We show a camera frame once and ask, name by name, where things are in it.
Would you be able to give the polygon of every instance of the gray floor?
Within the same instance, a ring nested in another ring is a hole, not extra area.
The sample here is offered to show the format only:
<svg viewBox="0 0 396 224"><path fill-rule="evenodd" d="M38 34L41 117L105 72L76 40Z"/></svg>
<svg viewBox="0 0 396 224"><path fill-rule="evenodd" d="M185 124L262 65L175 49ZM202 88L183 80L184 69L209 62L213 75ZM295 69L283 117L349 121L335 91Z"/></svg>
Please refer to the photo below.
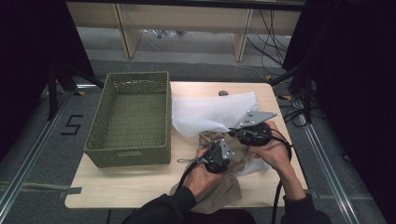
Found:
<svg viewBox="0 0 396 224"><path fill-rule="evenodd" d="M94 72L102 80L110 72L169 70L173 80L262 82L269 75L262 69L262 63L272 73L284 72L271 60L266 58L262 60L262 55L249 43L245 49L244 61L237 63L234 60L229 34L189 32L186 36L165 36L160 39L153 32L148 31L143 34L135 56L126 59L117 30L88 28L78 28L78 30L87 54L92 60ZM256 35L249 38L255 45L262 47L263 43ZM279 40L287 46L290 38L280 36ZM277 85L274 88L275 93L288 94L288 84L289 82L286 81ZM132 209L112 209L110 216L107 209L68 209L64 206L64 193L77 170L100 94L100 90L91 89L84 96L71 96L4 223L121 223L131 213ZM282 113L286 114L290 101L278 102L282 105ZM48 96L43 94L42 101L26 126L25 132L0 163L2 189L7 187L7 183L18 172L25 156L43 129L48 106ZM71 115L83 115L82 118L74 119L81 128L77 135L62 135L70 131L65 124ZM360 222L386 223L353 166L342 159L341 155L344 151L330 124L325 119L321 119L323 115L319 110L315 111L315 115L316 117L313 117L315 130ZM304 127L295 127L291 122L287 125L308 187L318 196L315 198L317 209L326 212L333 223L346 223L307 139ZM256 218L257 223L270 222L270 208L248 209L248 211ZM282 214L284 214L283 209L279 209L278 221Z"/></svg>

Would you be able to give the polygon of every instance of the basket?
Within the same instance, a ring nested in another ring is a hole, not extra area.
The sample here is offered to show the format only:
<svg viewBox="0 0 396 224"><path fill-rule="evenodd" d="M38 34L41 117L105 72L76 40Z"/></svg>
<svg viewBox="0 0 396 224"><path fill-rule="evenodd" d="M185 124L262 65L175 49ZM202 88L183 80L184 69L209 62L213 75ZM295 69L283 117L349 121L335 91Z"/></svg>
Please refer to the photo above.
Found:
<svg viewBox="0 0 396 224"><path fill-rule="evenodd" d="M84 152L97 167L169 163L171 101L167 72L108 74Z"/></svg>

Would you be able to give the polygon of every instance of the table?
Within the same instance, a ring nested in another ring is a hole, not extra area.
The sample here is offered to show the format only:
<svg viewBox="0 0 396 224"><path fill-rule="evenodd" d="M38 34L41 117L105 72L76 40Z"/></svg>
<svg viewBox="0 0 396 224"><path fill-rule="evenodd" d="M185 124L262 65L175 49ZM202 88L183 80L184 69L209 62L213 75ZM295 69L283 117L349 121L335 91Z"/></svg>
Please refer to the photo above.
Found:
<svg viewBox="0 0 396 224"><path fill-rule="evenodd" d="M173 96L218 96L219 91L238 94L254 91L260 111L276 112L272 118L278 129L290 141L285 122L280 116L272 87L264 83L171 82ZM197 138L179 134L172 128L172 159L170 164L97 168L83 155L71 188L81 188L80 194L69 194L65 205L69 208L137 208L161 194L168 193L181 178L188 159L195 155ZM307 189L300 164L291 161L297 176ZM269 207L273 205L279 177L274 170L260 171L238 177L242 199L227 205L230 208Z"/></svg>

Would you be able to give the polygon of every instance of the metal frame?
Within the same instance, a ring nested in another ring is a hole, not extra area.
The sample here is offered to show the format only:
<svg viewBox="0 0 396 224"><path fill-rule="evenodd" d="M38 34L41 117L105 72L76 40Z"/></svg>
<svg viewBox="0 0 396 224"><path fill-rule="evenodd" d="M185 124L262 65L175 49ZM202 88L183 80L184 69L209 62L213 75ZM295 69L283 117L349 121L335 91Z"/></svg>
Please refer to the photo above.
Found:
<svg viewBox="0 0 396 224"><path fill-rule="evenodd" d="M12 204L14 204L19 192L21 191L23 183L27 179L30 172L33 170L33 167L35 166L35 163L41 155L43 148L46 146L54 127L58 123L58 118L61 116L64 107L68 100L71 98L72 94L72 91L66 91L64 93L59 103L58 113L54 114L53 119L47 121L47 124L45 125L43 131L38 136L26 159L23 161L21 168L15 174L14 178L9 183L6 191L3 193L0 199L0 223L3 223L4 219L7 216L7 213L9 212L9 209L11 208Z"/></svg>
<svg viewBox="0 0 396 224"><path fill-rule="evenodd" d="M303 103L298 100L296 102L297 106L303 107ZM317 133L315 132L314 126L312 123L308 123L305 120L304 115L300 116L300 120L305 124L305 133L308 136L309 142L314 149L315 155L318 158L318 162L320 167L323 170L323 174L325 175L327 182L329 183L332 194L334 195L334 199L338 203L340 211L344 217L346 223L361 223L358 215L353 208L351 201L349 200L344 187L342 186L340 180L338 179L337 173L332 168L332 163L330 162L326 151L323 148L323 145L320 143Z"/></svg>

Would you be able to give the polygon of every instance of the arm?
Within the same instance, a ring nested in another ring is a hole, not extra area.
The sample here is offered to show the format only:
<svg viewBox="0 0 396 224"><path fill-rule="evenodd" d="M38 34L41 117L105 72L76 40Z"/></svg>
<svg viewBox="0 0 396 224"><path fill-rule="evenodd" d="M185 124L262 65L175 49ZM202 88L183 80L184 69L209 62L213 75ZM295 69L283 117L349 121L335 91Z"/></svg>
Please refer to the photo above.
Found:
<svg viewBox="0 0 396 224"><path fill-rule="evenodd" d="M197 156L201 156L204 152L205 150L200 150ZM192 209L196 205L195 198L220 178L221 175L210 174L203 164L199 164L189 174L186 187L181 187L172 196L164 194L146 203L122 223L182 223L183 212Z"/></svg>
<svg viewBox="0 0 396 224"><path fill-rule="evenodd" d="M271 129L277 130L273 121L267 121ZM282 138L279 133L273 132L274 137ZM288 151L283 143L272 140L262 147L249 147L255 158L262 158L278 173L285 190L285 212L282 223L331 223L330 218L316 210L312 197L305 195L303 187L293 167L290 164Z"/></svg>

